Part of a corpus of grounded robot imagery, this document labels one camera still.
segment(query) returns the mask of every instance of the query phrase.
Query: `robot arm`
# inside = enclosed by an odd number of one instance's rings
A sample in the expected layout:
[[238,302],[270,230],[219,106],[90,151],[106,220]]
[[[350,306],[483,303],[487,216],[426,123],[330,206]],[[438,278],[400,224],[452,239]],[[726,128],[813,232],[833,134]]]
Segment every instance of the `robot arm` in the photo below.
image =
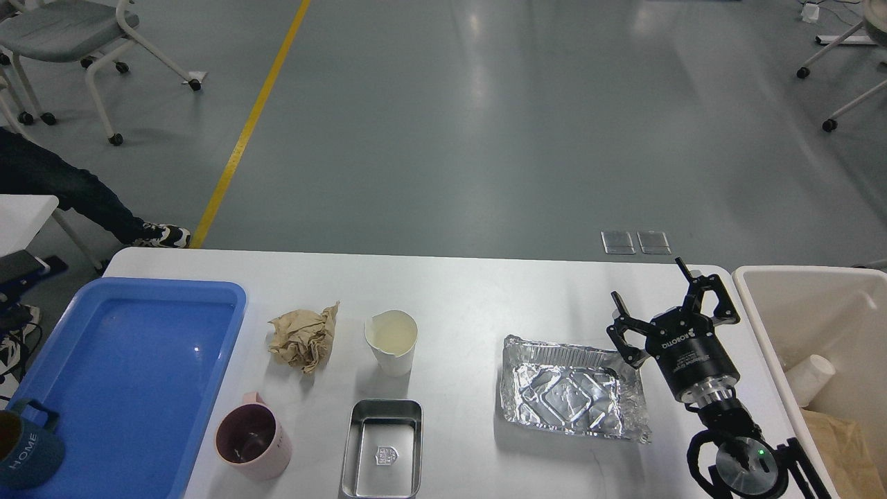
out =
[[[706,494],[716,499],[729,499],[733,494],[750,499],[779,497],[788,488],[789,474],[804,497],[829,498],[797,439],[771,448],[736,398],[734,387],[739,382],[739,371],[715,336],[716,326],[739,322],[724,283],[716,274],[692,275],[680,258],[676,262],[687,278],[683,304],[644,322],[633,318],[622,298],[613,291],[618,317],[607,327],[607,334],[633,368],[640,368],[644,360],[653,357],[675,400],[696,413],[705,426],[690,440],[690,475]],[[718,298],[711,317],[702,313],[707,291],[713,291]],[[628,330],[645,337],[644,349],[626,343]],[[715,463],[708,467],[710,481],[699,470],[700,450],[708,443],[718,447]]]

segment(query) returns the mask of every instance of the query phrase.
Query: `pink mug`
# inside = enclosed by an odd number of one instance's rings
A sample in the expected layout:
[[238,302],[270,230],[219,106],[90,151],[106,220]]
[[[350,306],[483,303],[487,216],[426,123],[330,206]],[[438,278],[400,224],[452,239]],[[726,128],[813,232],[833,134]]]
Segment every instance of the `pink mug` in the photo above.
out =
[[266,480],[287,468],[293,444],[258,392],[250,392],[219,424],[216,452],[250,479]]

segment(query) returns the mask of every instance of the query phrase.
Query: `dark jeans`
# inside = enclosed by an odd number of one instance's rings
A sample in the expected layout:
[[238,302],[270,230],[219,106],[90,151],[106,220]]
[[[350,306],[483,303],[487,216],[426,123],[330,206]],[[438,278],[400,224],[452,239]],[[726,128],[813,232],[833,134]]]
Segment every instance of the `dark jeans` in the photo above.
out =
[[123,244],[145,236],[145,221],[133,216],[95,175],[2,128],[0,194],[54,195],[59,198],[59,208],[74,208]]

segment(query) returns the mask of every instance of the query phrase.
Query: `white bin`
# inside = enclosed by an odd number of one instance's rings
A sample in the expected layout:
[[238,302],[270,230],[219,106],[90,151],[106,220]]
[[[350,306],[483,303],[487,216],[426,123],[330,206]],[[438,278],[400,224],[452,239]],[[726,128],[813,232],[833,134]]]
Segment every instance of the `white bin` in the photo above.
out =
[[[782,371],[817,353],[837,372],[808,409],[858,421],[887,483],[887,389],[882,385],[887,380],[887,274],[744,266],[733,277],[801,444],[815,448]],[[824,475],[819,454],[808,454]]]

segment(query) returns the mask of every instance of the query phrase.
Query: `crumpled brown paper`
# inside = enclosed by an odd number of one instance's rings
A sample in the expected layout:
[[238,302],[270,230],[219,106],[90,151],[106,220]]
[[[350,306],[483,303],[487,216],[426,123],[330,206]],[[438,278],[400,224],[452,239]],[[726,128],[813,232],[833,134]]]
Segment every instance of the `crumpled brown paper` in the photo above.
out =
[[857,422],[803,409],[801,414],[841,499],[887,498]]
[[268,345],[268,351],[278,362],[312,374],[333,349],[335,315],[338,311],[339,302],[336,302],[320,314],[300,309],[270,320],[269,323],[274,324],[274,338]]

